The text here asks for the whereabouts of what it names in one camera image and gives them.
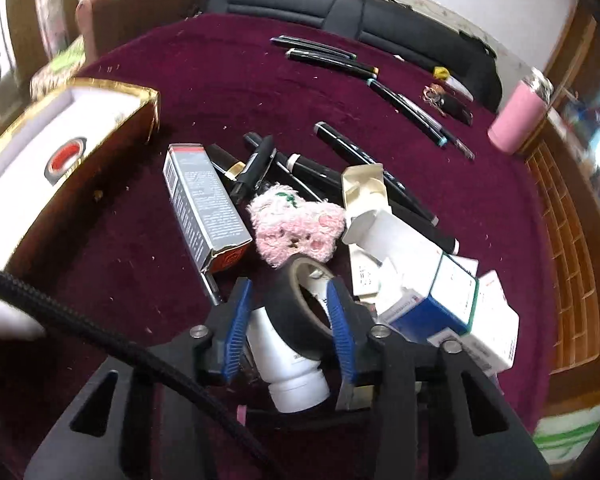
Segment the left white gloved hand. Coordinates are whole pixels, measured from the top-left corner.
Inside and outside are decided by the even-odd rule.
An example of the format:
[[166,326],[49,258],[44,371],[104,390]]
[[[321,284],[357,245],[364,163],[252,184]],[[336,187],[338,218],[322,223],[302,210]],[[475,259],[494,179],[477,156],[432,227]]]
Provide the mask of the left white gloved hand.
[[44,334],[38,321],[0,299],[0,339],[32,340]]

